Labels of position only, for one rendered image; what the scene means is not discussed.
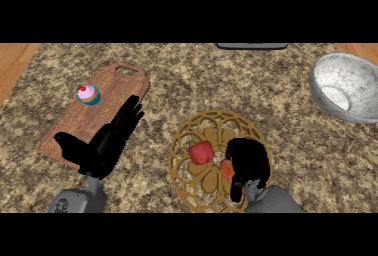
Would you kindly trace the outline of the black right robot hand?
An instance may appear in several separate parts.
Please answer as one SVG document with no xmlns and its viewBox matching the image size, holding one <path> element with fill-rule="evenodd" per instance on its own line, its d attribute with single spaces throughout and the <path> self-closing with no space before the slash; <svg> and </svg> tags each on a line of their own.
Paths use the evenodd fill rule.
<svg viewBox="0 0 378 256">
<path fill-rule="evenodd" d="M 263 189 L 270 177 L 269 156 L 263 143 L 248 138 L 233 138 L 227 142 L 226 159 L 233 168 L 230 200 L 239 202 L 245 183 L 258 180 L 257 188 Z"/>
</svg>

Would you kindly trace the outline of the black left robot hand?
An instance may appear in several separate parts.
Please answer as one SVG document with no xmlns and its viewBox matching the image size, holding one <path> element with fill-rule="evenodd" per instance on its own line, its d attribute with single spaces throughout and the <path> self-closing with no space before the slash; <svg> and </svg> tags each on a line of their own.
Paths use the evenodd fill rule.
<svg viewBox="0 0 378 256">
<path fill-rule="evenodd" d="M 131 95 L 112 121 L 100 127 L 88 143 L 66 132 L 54 134 L 62 157 L 80 166 L 80 174 L 99 179 L 111 174 L 143 115 L 139 97 Z"/>
</svg>

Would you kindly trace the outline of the round golden openwork placemat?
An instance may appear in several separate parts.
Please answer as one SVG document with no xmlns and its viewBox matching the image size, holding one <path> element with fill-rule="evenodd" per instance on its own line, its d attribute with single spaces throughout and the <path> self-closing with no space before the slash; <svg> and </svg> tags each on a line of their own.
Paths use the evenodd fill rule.
<svg viewBox="0 0 378 256">
<path fill-rule="evenodd" d="M 267 145 L 252 122 L 232 111 L 215 109 L 199 112 L 181 124 L 168 153 L 170 178 L 177 195 L 193 212 L 243 212 L 248 201 L 230 200 L 230 175 L 221 171 L 227 142 L 248 138 Z M 189 147 L 208 141 L 214 150 L 212 160 L 196 165 Z"/>
</svg>

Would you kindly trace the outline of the white marbled bowl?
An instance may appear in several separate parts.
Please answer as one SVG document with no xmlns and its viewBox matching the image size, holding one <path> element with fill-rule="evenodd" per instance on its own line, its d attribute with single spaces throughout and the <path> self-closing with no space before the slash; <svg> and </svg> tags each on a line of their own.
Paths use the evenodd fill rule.
<svg viewBox="0 0 378 256">
<path fill-rule="evenodd" d="M 322 110 L 354 123 L 378 123 L 378 65 L 347 53 L 319 58 L 310 92 Z"/>
</svg>

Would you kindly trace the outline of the red bell pepper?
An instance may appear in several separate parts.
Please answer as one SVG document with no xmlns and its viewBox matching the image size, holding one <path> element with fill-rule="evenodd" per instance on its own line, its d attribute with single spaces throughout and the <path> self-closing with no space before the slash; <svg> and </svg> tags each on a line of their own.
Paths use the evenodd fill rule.
<svg viewBox="0 0 378 256">
<path fill-rule="evenodd" d="M 212 161 L 214 151 L 208 141 L 190 140 L 189 144 L 189 157 L 196 165 L 204 165 Z"/>
</svg>

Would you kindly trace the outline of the brown wooden cutting board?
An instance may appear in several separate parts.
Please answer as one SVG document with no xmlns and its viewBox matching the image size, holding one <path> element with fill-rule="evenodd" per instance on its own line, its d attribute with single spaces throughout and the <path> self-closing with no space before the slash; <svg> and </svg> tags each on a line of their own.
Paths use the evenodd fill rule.
<svg viewBox="0 0 378 256">
<path fill-rule="evenodd" d="M 145 70 L 121 62 L 102 67 L 91 76 L 88 84 L 94 84 L 100 90 L 99 103 L 88 106 L 74 101 L 35 148 L 38 153 L 74 169 L 78 165 L 62 158 L 60 146 L 53 139 L 54 134 L 66 132 L 88 143 L 102 125 L 112 121 L 128 97 L 137 95 L 139 99 L 143 99 L 149 88 Z"/>
</svg>

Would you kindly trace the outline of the pink frosted cupcake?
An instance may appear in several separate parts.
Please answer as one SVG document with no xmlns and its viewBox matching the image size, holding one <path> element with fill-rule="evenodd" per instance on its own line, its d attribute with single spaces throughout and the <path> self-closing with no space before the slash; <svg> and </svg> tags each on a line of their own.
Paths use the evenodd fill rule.
<svg viewBox="0 0 378 256">
<path fill-rule="evenodd" d="M 84 85 L 77 90 L 77 100 L 81 104 L 93 106 L 100 101 L 100 90 L 94 85 Z"/>
</svg>

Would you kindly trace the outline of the dark grey appliance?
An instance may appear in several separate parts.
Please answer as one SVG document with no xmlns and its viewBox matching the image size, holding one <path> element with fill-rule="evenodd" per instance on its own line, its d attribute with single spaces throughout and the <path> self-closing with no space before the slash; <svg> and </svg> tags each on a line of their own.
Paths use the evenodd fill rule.
<svg viewBox="0 0 378 256">
<path fill-rule="evenodd" d="M 227 50 L 282 50 L 288 43 L 215 43 L 215 46 Z"/>
</svg>

